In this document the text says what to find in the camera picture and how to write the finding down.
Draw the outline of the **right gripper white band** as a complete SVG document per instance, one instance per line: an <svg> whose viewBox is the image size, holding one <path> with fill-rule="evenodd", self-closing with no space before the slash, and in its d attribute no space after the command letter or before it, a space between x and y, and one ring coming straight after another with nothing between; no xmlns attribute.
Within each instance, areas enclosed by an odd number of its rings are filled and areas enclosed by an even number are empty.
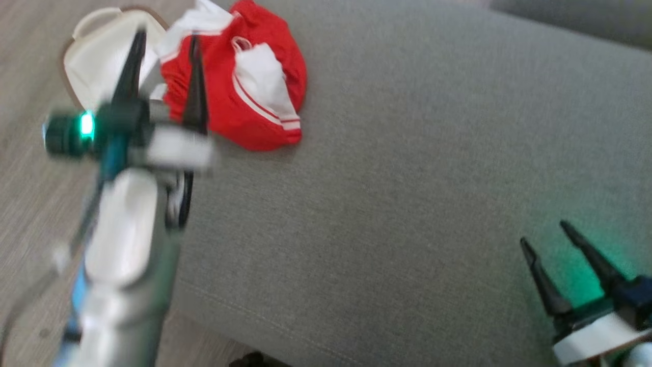
<svg viewBox="0 0 652 367"><path fill-rule="evenodd" d="M566 220L560 227L593 269L605 293L628 279L591 241ZM559 365L652 365L652 328L638 331L624 322L610 300L591 301L573 310L548 276L528 239L520 239L529 272L540 301L553 318L552 351Z"/></svg>

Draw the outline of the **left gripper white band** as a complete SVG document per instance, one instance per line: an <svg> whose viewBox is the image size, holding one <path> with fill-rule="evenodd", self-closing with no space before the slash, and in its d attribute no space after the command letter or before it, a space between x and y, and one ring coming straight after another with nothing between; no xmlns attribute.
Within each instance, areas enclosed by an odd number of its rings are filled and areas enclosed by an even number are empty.
<svg viewBox="0 0 652 367"><path fill-rule="evenodd" d="M147 99L139 99L139 81L147 31L138 28L111 101L95 107L96 149L103 153L117 137L128 141L127 165L169 170L210 170L215 146L208 135L208 102L199 35L189 42L189 77L182 125L152 113Z"/></svg>

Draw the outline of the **red white basketball jersey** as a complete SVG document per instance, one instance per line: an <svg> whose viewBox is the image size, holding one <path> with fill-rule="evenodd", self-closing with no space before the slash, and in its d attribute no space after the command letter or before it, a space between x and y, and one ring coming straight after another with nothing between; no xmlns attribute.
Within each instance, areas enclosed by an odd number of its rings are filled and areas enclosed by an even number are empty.
<svg viewBox="0 0 652 367"><path fill-rule="evenodd" d="M155 47L167 86L164 100L176 121L188 99L194 34L202 53L208 130L250 151L298 144L308 73L287 22L254 0L237 0L229 10L196 0Z"/></svg>

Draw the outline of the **white laundry basket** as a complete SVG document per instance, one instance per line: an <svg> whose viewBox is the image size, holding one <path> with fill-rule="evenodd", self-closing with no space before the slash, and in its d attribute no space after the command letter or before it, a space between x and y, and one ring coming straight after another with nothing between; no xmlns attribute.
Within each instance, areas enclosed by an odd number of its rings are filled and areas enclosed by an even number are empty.
<svg viewBox="0 0 652 367"><path fill-rule="evenodd" d="M106 7L87 14L77 23L61 55L61 70L68 95L84 110L93 111L112 97L135 33L147 33L139 84L156 67L154 47L169 25L154 10L144 6Z"/></svg>

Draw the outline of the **grey fabric sofa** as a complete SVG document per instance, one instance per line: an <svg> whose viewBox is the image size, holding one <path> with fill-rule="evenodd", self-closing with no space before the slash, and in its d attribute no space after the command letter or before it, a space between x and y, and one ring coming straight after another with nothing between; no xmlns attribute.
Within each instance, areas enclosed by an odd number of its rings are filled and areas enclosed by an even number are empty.
<svg viewBox="0 0 652 367"><path fill-rule="evenodd" d="M303 139L219 140L175 307L290 365L553 367L527 237L601 294L566 219L652 274L652 52L440 0L262 0L304 54Z"/></svg>

